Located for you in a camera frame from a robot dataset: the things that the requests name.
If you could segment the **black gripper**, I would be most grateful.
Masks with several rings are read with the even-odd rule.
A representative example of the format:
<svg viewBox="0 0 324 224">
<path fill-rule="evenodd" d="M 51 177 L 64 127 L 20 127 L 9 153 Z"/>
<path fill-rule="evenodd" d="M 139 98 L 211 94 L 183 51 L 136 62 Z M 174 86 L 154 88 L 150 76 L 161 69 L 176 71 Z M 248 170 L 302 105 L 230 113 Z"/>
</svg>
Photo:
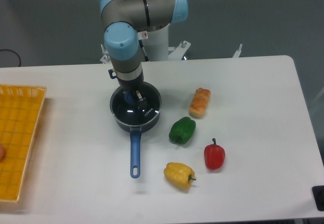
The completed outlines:
<svg viewBox="0 0 324 224">
<path fill-rule="evenodd" d="M 140 91 L 140 87 L 144 81 L 143 71 L 133 71 L 130 73 L 121 73 L 115 69 L 110 69 L 108 71 L 111 79 L 117 79 L 119 85 L 128 91 L 135 91 L 135 102 L 139 112 L 145 112 L 148 108 L 147 98 L 144 93 Z"/>
</svg>

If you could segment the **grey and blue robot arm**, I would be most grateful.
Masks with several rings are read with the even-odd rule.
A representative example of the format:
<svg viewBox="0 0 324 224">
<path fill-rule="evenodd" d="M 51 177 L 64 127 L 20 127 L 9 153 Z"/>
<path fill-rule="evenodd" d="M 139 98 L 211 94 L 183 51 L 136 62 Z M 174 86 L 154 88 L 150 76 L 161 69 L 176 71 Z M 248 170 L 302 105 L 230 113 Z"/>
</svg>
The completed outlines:
<svg viewBox="0 0 324 224">
<path fill-rule="evenodd" d="M 142 61 L 167 61 L 169 26 L 188 17 L 187 0 L 98 0 L 104 47 L 126 100 L 144 109 Z"/>
</svg>

